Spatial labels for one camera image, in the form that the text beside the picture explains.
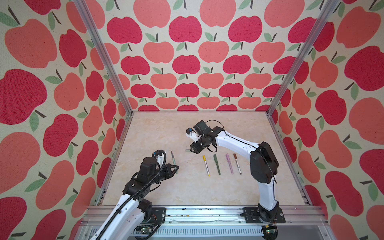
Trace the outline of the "light green pen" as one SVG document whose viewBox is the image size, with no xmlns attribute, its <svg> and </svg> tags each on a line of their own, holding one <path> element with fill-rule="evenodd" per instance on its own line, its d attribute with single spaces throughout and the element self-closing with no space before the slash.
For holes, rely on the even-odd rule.
<svg viewBox="0 0 384 240">
<path fill-rule="evenodd" d="M 177 163 L 176 163 L 176 160 L 175 160 L 175 157 L 174 157 L 174 153 L 173 153 L 173 151 L 171 151 L 171 155 L 172 155 L 172 160 L 173 160 L 173 165 L 177 165 Z"/>
</svg>

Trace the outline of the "white yellow-tipped pen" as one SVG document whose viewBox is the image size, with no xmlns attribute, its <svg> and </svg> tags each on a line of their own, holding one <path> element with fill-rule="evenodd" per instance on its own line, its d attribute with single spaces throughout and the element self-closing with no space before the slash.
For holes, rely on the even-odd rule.
<svg viewBox="0 0 384 240">
<path fill-rule="evenodd" d="M 209 170 L 209 166 L 208 166 L 207 161 L 204 161 L 204 164 L 205 164 L 205 168 L 206 168 L 207 174 L 208 174 L 208 176 L 210 177 L 211 174 L 210 174 L 210 170 Z"/>
</svg>

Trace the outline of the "dark green pen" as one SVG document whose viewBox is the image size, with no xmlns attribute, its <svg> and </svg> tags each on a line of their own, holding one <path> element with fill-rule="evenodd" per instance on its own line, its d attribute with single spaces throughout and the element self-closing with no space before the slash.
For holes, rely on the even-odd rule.
<svg viewBox="0 0 384 240">
<path fill-rule="evenodd" d="M 216 154 L 214 154 L 214 162 L 215 162 L 215 165 L 217 167 L 218 174 L 220 176 L 221 175 L 221 170 L 220 170 L 220 166 L 219 166 L 219 162 L 218 162 L 218 158 L 217 158 Z"/>
</svg>

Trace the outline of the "pink pen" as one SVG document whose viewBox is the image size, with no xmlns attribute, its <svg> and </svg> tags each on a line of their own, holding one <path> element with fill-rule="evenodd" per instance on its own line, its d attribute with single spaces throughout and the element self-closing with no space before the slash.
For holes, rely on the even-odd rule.
<svg viewBox="0 0 384 240">
<path fill-rule="evenodd" d="M 234 170 L 233 170 L 233 166 L 232 166 L 232 162 L 230 161 L 227 161 L 228 164 L 229 164 L 229 168 L 230 168 L 230 171 L 231 171 L 231 174 L 233 175 L 234 174 Z"/>
</svg>

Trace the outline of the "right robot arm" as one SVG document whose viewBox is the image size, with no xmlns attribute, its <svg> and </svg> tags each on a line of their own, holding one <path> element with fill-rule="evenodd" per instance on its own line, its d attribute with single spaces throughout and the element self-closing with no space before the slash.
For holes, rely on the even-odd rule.
<svg viewBox="0 0 384 240">
<path fill-rule="evenodd" d="M 207 128 L 203 132 L 188 128 L 186 136 L 194 141 L 191 144 L 191 152 L 195 154 L 208 149 L 209 146 L 220 146 L 247 158 L 250 162 L 251 175 L 259 186 L 260 200 L 258 209 L 260 220 L 263 223 L 271 223 L 276 219 L 279 202 L 276 200 L 275 195 L 275 175 L 278 173 L 279 163 L 268 143 L 257 144 L 242 140 L 226 133 L 220 127 Z"/>
</svg>

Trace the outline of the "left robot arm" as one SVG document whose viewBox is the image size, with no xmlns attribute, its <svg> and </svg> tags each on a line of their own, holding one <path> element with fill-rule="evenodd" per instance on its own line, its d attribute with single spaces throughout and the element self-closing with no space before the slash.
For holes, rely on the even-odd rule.
<svg viewBox="0 0 384 240">
<path fill-rule="evenodd" d="M 137 231 L 147 235 L 136 237 L 137 240 L 151 238 L 164 221 L 153 213 L 153 203 L 145 197 L 152 191 L 152 185 L 159 187 L 178 170 L 179 166 L 167 163 L 167 154 L 163 150 L 145 157 L 140 170 L 126 183 L 118 203 L 91 239 L 127 240 Z"/>
</svg>

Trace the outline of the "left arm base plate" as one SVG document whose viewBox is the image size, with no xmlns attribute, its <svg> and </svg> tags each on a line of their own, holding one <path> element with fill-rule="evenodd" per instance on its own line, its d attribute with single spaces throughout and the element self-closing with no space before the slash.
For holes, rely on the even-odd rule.
<svg viewBox="0 0 384 240">
<path fill-rule="evenodd" d="M 148 224 L 164 224 L 166 217 L 166 208 L 152 208 L 150 218 L 147 221 Z"/>
</svg>

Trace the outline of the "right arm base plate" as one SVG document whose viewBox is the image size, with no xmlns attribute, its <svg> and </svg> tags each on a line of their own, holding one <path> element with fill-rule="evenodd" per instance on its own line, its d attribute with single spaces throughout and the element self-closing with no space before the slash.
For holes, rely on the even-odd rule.
<svg viewBox="0 0 384 240">
<path fill-rule="evenodd" d="M 276 207 L 271 211 L 264 208 L 243 208 L 243 213 L 240 214 L 244 217 L 247 224 L 284 224 L 286 223 L 285 216 L 280 207 Z"/>
</svg>

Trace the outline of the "left aluminium corner post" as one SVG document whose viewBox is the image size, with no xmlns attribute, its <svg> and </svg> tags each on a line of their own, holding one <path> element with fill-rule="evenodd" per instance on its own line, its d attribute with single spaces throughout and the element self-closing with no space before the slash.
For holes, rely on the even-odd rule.
<svg viewBox="0 0 384 240">
<path fill-rule="evenodd" d="M 87 6 L 86 1 L 74 1 L 77 10 L 80 14 L 80 17 L 82 18 L 90 36 L 91 40 L 93 41 L 95 48 L 98 51 L 98 54 L 101 58 L 101 61 L 105 67 L 105 70 L 107 71 L 107 74 L 109 75 L 112 84 L 117 91 L 117 95 L 119 96 L 123 107 L 125 108 L 127 114 L 129 117 L 133 116 L 133 110 L 132 107 L 128 101 L 128 98 L 125 94 L 125 90 L 123 88 L 123 85 L 120 81 L 120 78 L 112 64 L 112 60 L 110 58 L 110 55 L 108 53 L 107 48 L 105 47 L 104 42 L 102 41 L 99 31 L 97 29 L 96 23 L 93 20 L 92 14 Z"/>
</svg>

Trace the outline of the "aluminium corner post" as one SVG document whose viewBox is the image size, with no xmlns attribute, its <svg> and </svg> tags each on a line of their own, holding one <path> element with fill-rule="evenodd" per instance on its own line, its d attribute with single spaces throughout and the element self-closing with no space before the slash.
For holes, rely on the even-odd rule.
<svg viewBox="0 0 384 240">
<path fill-rule="evenodd" d="M 132 107 L 128 101 L 128 98 L 125 94 L 125 90 L 123 88 L 123 85 L 120 81 L 120 78 L 112 64 L 112 60 L 110 58 L 110 55 L 108 53 L 107 48 L 105 47 L 104 42 L 102 41 L 99 31 L 97 29 L 96 23 L 93 20 L 92 14 L 87 6 L 86 1 L 74 1 L 77 10 L 80 14 L 80 17 L 82 18 L 90 36 L 91 40 L 93 41 L 95 48 L 98 51 L 98 54 L 101 58 L 101 61 L 105 67 L 105 70 L 107 71 L 107 74 L 109 75 L 112 84 L 117 91 L 117 95 L 119 96 L 123 107 L 125 108 L 127 114 L 129 117 L 133 116 L 133 110 Z"/>
<path fill-rule="evenodd" d="M 281 87 L 279 88 L 277 94 L 271 102 L 271 105 L 266 113 L 267 117 L 271 117 L 274 110 L 276 109 L 278 103 L 281 101 L 285 91 L 288 89 L 290 82 L 293 80 L 294 76 L 298 72 L 300 66 L 304 62 L 307 54 L 312 50 L 315 41 L 318 39 L 321 31 L 325 27 L 328 19 L 333 14 L 334 10 L 337 8 L 338 4 L 341 1 L 331 0 L 327 1 L 320 12 L 319 17 L 314 23 L 313 28 L 311 29 L 306 41 L 303 43 L 303 47 L 300 49 L 299 54 L 297 55 L 295 61 L 292 64 L 288 74 L 284 77 Z"/>
</svg>

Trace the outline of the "right aluminium corner post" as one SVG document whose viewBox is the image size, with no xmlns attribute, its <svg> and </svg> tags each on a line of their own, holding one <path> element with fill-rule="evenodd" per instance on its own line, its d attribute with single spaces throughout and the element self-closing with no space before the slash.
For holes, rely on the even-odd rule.
<svg viewBox="0 0 384 240">
<path fill-rule="evenodd" d="M 304 62 L 307 54 L 312 50 L 315 41 L 318 39 L 321 31 L 325 27 L 328 19 L 333 14 L 334 10 L 337 8 L 338 4 L 341 1 L 331 0 L 327 1 L 320 12 L 319 17 L 314 23 L 313 28 L 311 29 L 306 41 L 303 43 L 303 47 L 300 49 L 299 54 L 297 55 L 295 61 L 292 64 L 288 74 L 284 77 L 281 87 L 279 88 L 277 94 L 271 102 L 271 105 L 266 113 L 267 117 L 271 117 L 274 110 L 276 109 L 278 103 L 281 101 L 285 91 L 288 89 L 290 82 L 293 80 L 294 76 L 298 72 L 300 66 Z"/>
</svg>

